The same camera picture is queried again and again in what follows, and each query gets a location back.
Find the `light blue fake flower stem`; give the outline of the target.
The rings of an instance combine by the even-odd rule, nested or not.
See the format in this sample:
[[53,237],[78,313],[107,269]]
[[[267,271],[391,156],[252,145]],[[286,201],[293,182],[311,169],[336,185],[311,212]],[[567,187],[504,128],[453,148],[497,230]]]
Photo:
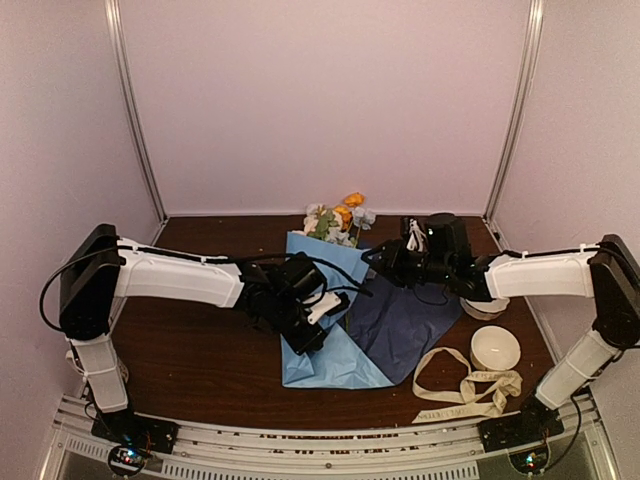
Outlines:
[[338,206],[321,214],[315,233],[325,242],[356,248],[361,233],[370,230],[375,221],[376,214],[370,209]]

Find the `orange fake flower stem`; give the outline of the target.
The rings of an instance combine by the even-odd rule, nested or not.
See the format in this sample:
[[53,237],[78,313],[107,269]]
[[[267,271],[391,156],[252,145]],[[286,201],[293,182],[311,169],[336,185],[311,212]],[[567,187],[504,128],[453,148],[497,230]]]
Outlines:
[[341,204],[333,209],[342,217],[343,226],[341,231],[333,239],[342,246],[358,246],[361,233],[364,227],[366,196],[360,192],[347,195]]

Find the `blue wrapping paper sheet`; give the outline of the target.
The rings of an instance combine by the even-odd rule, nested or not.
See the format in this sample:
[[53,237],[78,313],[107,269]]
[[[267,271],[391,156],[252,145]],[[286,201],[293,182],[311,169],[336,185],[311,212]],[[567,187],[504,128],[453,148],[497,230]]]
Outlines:
[[458,298],[443,287],[395,287],[371,272],[353,247],[289,232],[286,251],[325,259],[373,293],[368,297],[349,291],[349,308],[319,321],[327,332],[319,351],[297,355],[286,341],[281,342],[281,382],[286,388],[358,390],[399,385],[462,314]]

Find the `beige printed ribbon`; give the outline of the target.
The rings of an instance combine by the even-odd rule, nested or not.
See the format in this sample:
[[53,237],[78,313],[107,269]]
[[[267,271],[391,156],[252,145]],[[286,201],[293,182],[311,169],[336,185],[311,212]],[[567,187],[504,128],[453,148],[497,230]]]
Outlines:
[[[460,381],[457,391],[433,391],[422,387],[418,379],[431,360],[447,353],[466,368],[467,375]],[[412,392],[415,397],[430,402],[448,403],[449,407],[421,410],[413,424],[439,423],[462,418],[500,418],[510,397],[522,393],[523,379],[514,370],[473,370],[470,362],[456,349],[440,347],[430,350],[419,360],[413,374]]]

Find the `cream rose fake flower stem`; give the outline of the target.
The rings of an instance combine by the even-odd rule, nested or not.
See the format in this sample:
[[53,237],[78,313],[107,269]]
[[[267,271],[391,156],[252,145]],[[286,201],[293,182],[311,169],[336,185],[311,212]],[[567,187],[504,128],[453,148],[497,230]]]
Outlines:
[[333,208],[319,203],[306,206],[303,220],[303,233],[306,236],[330,242],[336,238],[342,226],[342,217]]

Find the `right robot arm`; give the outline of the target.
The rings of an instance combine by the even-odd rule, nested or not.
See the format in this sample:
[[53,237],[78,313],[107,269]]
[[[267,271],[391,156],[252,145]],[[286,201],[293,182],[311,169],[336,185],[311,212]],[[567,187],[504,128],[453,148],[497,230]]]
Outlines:
[[363,261],[391,284],[437,284],[468,315],[496,317],[515,298],[592,301],[587,331],[540,379],[513,419],[519,440],[535,440],[571,396],[639,346],[639,265],[616,234],[546,252],[503,250],[476,256],[465,221],[451,213],[406,217],[400,238],[365,251]]

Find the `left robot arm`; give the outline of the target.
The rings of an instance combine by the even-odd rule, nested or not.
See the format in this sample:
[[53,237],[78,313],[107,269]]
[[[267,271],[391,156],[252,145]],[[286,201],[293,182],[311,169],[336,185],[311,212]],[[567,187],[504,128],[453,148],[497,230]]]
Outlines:
[[89,383],[106,429],[123,444],[144,424],[134,415],[111,339],[116,298],[154,297],[236,309],[265,320],[296,354],[322,348],[320,319],[348,299],[331,292],[317,261],[304,253],[209,257],[164,250],[119,236],[101,224],[50,277],[60,283],[50,328],[65,335]]

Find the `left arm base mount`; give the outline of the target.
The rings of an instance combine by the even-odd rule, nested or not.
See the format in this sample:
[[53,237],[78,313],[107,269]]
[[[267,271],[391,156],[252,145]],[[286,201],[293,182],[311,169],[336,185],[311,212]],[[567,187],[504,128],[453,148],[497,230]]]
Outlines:
[[172,421],[120,411],[99,415],[93,422],[91,434],[143,451],[171,454],[178,430],[179,425]]

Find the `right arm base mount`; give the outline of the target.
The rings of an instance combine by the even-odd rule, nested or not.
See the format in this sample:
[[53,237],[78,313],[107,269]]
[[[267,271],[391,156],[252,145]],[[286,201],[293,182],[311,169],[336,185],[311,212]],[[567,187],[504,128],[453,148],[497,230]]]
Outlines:
[[478,430],[486,453],[541,444],[545,439],[565,431],[558,419],[538,423],[526,420],[521,414],[484,420],[478,424]]

